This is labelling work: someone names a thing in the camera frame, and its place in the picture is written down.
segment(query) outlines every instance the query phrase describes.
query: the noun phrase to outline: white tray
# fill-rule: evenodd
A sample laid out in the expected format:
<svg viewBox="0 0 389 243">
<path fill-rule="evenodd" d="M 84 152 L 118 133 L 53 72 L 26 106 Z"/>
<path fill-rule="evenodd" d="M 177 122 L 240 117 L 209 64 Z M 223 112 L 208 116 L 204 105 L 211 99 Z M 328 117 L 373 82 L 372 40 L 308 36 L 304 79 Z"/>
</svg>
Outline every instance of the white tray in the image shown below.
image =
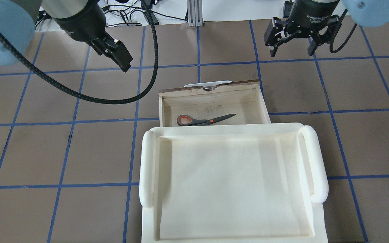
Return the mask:
<svg viewBox="0 0 389 243">
<path fill-rule="evenodd" d="M 327 243 L 328 182 L 300 123 L 162 127 L 142 141 L 142 242 Z"/>
</svg>

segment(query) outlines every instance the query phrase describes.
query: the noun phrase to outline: scissors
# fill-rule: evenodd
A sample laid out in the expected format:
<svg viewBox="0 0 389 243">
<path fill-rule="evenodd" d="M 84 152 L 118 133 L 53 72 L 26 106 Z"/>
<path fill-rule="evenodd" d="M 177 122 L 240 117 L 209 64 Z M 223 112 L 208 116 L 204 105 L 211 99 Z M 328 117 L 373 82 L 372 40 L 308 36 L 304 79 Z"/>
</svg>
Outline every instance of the scissors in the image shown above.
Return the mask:
<svg viewBox="0 0 389 243">
<path fill-rule="evenodd" d="M 189 115 L 180 115 L 176 119 L 176 123 L 178 123 L 179 126 L 208 126 L 208 125 L 211 125 L 213 123 L 218 123 L 221 120 L 226 120 L 228 118 L 231 118 L 233 116 L 235 116 L 235 114 L 219 116 L 219 117 L 212 118 L 209 120 L 196 120 L 196 119 L 191 118 Z M 182 122 L 182 120 L 184 118 L 188 120 L 188 123 Z"/>
</svg>

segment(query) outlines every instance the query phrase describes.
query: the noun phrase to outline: floor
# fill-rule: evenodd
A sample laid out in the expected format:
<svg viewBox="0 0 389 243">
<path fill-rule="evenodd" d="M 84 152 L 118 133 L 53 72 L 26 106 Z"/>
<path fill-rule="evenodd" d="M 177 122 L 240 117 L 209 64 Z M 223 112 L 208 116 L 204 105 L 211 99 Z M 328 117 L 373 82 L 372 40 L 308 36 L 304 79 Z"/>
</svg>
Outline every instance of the floor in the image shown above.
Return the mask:
<svg viewBox="0 0 389 243">
<path fill-rule="evenodd" d="M 293 40 L 275 58 L 267 20 L 157 26 L 160 68 L 139 102 L 77 100 L 21 64 L 0 67 L 0 242 L 140 242 L 141 138 L 158 126 L 157 91 L 260 79 L 274 123 L 318 132 L 329 179 L 329 242 L 389 242 L 389 24 L 360 28 L 339 53 Z M 345 19 L 340 43 L 352 26 Z M 126 98 L 149 82 L 150 28 L 109 30 L 134 60 L 125 74 L 64 32 L 37 33 L 26 56 L 63 84 Z"/>
</svg>

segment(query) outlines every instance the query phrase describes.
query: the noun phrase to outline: scissor blade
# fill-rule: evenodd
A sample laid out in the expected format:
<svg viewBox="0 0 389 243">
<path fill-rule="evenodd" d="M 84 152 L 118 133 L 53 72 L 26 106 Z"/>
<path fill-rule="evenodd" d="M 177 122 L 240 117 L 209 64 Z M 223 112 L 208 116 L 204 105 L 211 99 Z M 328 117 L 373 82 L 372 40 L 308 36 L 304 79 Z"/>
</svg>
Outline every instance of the scissor blade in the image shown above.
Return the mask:
<svg viewBox="0 0 389 243">
<path fill-rule="evenodd" d="M 208 122 L 209 122 L 210 124 L 212 124 L 212 123 L 218 123 L 218 122 L 220 122 L 220 121 L 222 121 L 222 120 L 226 120 L 226 119 L 231 118 L 231 117 L 233 117 L 233 116 L 235 116 L 235 114 L 229 114 L 229 115 L 219 116 L 219 117 L 216 117 L 216 118 L 212 118 L 211 120 L 213 120 L 213 122 L 211 122 L 211 120 L 207 120 L 207 123 L 208 123 Z"/>
</svg>

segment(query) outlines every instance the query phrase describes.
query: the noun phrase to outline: metal frame post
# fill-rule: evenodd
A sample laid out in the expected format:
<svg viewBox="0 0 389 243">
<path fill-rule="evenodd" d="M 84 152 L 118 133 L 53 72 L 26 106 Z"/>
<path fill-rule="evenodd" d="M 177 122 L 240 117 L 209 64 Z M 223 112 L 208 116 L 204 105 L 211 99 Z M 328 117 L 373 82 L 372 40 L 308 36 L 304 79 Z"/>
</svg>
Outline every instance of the metal frame post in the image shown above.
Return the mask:
<svg viewBox="0 0 389 243">
<path fill-rule="evenodd" d="M 187 0 L 188 26 L 203 26 L 202 0 Z"/>
</svg>

